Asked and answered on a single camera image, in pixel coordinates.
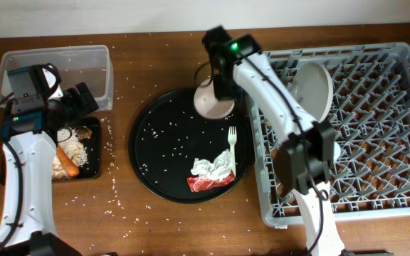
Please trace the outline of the light blue cup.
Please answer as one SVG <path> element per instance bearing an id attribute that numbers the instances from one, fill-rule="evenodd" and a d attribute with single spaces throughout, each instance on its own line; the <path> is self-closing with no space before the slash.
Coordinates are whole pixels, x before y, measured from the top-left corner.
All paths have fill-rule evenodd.
<path id="1" fill-rule="evenodd" d="M 334 142 L 333 144 L 334 149 L 333 149 L 333 161 L 336 161 L 339 159 L 340 154 L 341 154 L 341 147 L 337 142 Z"/>

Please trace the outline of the orange carrot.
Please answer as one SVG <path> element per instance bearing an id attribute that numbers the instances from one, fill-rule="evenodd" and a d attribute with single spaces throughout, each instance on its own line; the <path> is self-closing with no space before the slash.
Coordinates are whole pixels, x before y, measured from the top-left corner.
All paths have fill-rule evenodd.
<path id="1" fill-rule="evenodd" d="M 61 146 L 57 146 L 56 156 L 58 157 L 63 169 L 70 177 L 76 177 L 80 173 L 79 168 L 72 162 Z"/>

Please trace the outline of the rice and food scraps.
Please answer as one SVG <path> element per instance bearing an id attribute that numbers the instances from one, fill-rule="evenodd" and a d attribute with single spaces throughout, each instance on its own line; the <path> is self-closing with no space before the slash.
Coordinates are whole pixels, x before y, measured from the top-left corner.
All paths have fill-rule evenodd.
<path id="1" fill-rule="evenodd" d="M 83 167 L 88 162 L 88 154 L 86 153 L 86 147 L 78 140 L 75 135 L 74 129 L 60 129 L 57 132 L 58 146 L 61 146 L 64 152 L 72 160 L 72 162 L 79 168 Z M 70 177 L 63 169 L 58 157 L 55 155 L 53 159 L 53 167 L 51 172 L 51 178 L 53 181 L 61 181 L 77 178 Z"/>

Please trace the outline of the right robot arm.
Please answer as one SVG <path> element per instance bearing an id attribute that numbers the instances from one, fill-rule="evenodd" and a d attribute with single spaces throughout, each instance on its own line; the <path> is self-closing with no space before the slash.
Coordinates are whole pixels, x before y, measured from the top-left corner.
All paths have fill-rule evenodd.
<path id="1" fill-rule="evenodd" d="M 244 91 L 269 118 L 280 149 L 273 160 L 283 188 L 295 196 L 305 227 L 306 255 L 349 255 L 330 202 L 330 167 L 337 147 L 329 122 L 319 122 L 288 92 L 249 34 L 232 38 L 222 26 L 208 30 L 214 97 L 232 100 Z"/>

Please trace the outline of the grey plate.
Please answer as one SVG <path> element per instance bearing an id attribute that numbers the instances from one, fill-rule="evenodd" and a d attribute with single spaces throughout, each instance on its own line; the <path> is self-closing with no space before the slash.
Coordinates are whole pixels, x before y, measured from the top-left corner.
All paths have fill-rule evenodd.
<path id="1" fill-rule="evenodd" d="M 301 67 L 292 81 L 290 94 L 318 122 L 327 117 L 333 96 L 333 81 L 329 72 L 318 63 Z"/>

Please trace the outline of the beige bowl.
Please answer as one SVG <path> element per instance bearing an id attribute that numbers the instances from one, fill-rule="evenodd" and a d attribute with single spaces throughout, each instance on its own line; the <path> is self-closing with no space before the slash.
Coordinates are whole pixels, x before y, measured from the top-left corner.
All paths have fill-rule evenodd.
<path id="1" fill-rule="evenodd" d="M 195 110 L 207 119 L 223 119 L 228 116 L 235 103 L 233 100 L 218 100 L 211 79 L 205 79 L 194 93 Z"/>

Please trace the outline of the brown food scrap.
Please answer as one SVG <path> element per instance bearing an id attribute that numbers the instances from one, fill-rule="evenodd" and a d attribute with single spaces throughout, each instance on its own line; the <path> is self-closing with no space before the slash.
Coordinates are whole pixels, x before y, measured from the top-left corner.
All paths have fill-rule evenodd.
<path id="1" fill-rule="evenodd" d="M 79 141 L 90 139 L 93 134 L 93 131 L 87 127 L 79 127 L 74 129 L 74 131 Z"/>

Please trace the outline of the white napkin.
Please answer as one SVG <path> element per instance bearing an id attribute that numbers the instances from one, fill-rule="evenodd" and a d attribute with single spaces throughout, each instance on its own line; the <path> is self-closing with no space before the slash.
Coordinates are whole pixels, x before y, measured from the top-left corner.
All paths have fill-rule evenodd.
<path id="1" fill-rule="evenodd" d="M 195 158 L 191 168 L 191 174 L 212 181 L 223 181 L 233 174 L 232 154 L 226 149 L 221 152 L 213 161 Z"/>

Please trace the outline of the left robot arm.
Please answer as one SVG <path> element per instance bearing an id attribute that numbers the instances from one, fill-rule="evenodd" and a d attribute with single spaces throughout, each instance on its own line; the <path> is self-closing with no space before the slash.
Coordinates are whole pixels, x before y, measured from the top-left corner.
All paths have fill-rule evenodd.
<path id="1" fill-rule="evenodd" d="M 58 237 L 53 218 L 53 160 L 59 129 L 98 109 L 84 82 L 61 91 L 51 63 L 7 73 L 11 93 L 0 101 L 6 175 L 0 255 L 79 255 Z"/>

